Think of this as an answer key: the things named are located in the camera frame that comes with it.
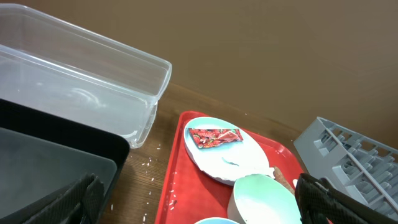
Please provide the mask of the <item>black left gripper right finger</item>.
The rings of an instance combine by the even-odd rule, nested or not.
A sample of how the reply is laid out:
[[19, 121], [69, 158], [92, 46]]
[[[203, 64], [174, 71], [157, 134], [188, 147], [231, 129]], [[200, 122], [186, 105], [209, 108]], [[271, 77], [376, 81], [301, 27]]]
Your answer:
[[295, 199], [303, 224], [397, 224], [306, 173], [298, 178]]

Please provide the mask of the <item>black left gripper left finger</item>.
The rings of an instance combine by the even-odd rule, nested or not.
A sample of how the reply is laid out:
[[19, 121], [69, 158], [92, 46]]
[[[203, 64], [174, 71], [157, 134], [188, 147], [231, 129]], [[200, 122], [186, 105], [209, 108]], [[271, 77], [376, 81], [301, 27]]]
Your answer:
[[85, 174], [26, 207], [21, 223], [96, 223], [103, 199], [100, 178]]

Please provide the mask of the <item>green bowl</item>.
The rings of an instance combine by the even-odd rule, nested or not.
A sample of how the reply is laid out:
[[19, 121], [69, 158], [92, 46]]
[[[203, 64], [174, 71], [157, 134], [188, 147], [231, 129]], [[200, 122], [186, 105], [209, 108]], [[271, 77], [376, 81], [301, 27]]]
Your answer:
[[247, 224], [301, 224], [294, 195], [276, 180], [261, 174], [235, 181], [227, 217]]

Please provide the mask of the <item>light blue bowl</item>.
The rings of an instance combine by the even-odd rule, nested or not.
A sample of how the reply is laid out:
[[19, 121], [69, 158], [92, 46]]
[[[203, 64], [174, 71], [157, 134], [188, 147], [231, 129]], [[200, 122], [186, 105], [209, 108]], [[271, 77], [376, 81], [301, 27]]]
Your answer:
[[199, 220], [195, 224], [239, 224], [233, 220], [222, 218], [222, 217], [210, 217]]

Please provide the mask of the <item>red snack wrapper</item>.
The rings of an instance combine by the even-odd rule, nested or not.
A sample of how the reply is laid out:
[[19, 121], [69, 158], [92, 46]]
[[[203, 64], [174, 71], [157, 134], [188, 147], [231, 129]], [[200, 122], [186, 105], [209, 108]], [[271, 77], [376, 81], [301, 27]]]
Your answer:
[[239, 129], [195, 129], [188, 132], [199, 149], [218, 147], [230, 142], [241, 142], [243, 137]]

